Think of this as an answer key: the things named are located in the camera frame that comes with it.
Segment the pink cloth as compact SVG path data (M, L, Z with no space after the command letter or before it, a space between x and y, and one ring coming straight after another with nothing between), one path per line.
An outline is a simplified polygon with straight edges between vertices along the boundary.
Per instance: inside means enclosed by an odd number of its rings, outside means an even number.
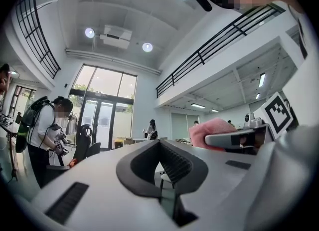
M209 146L205 143L207 135L236 132L237 129L221 118L214 118L205 123L189 128L189 135L194 147L209 150L224 151L222 148Z

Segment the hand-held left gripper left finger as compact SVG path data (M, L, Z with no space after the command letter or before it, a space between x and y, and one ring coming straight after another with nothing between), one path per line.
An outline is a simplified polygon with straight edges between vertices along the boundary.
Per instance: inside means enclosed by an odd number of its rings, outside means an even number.
M83 160L33 198L33 219L45 229L59 231L177 231L158 200L134 195L117 178L119 160L146 145L137 143ZM61 225L45 213L75 182L88 185L88 189Z

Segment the black office chair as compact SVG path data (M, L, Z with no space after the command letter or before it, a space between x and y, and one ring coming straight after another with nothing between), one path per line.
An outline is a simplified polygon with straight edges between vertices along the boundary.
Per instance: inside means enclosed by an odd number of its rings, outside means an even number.
M76 138L76 150L73 156L75 163L100 153L101 143L91 144L92 129L89 124L81 126Z

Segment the glass entrance door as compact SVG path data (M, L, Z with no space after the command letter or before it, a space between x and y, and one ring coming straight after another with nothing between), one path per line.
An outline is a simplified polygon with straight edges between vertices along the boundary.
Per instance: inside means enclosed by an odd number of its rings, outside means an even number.
M137 77L125 72L83 65L70 90L76 124L67 127L69 141L79 140L80 127L88 125L91 143L102 151L121 147L132 135Z

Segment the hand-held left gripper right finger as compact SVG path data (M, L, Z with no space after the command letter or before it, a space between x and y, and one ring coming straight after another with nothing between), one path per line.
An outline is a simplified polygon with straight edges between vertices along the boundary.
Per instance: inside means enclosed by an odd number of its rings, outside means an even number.
M211 151L174 141L159 141L160 163L174 186L173 220L159 216L160 231L222 231L218 205L246 175L227 165L251 164L254 156Z

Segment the white round stool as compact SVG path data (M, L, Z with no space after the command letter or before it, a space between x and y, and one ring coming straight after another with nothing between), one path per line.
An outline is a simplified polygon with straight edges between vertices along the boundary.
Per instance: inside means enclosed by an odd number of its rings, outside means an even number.
M160 178L161 178L161 182L160 182L160 190L161 191L163 189L164 182L170 183L172 188L174 189L174 184L172 183L172 181L170 180L170 178L168 177L168 175L166 173L162 173Z

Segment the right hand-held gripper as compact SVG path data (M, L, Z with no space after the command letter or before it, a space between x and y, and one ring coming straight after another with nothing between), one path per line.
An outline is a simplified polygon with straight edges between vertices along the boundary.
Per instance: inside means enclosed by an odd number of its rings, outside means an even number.
M275 92L253 114L254 119L250 122L250 126L255 130L266 128L264 144L276 141L284 135L293 122L289 102L284 100L279 92ZM211 147L235 150L244 147L241 138L245 138L245 142L248 142L249 137L255 139L253 129L207 135L204 140Z

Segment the black balcony railing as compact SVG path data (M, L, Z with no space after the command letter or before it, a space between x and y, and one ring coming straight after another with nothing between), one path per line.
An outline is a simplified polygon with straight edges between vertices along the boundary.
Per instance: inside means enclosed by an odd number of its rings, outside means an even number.
M260 7L254 7L244 12L241 16L226 25L206 43L199 47L175 70L173 70L157 87L156 96L159 98L168 89L174 87L182 78L190 72L205 65L213 56L238 42L248 34L258 29L263 24L273 20L286 10L271 3Z
M53 79L61 68L45 38L39 9L36 0L18 0L15 4L16 18L26 43L39 64Z

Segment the white ceiling air conditioner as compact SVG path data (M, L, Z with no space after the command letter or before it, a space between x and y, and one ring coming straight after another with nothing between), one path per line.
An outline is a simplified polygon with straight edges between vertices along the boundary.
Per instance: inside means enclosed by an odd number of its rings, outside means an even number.
M105 25L100 39L105 45L127 49L131 42L132 31L113 25Z

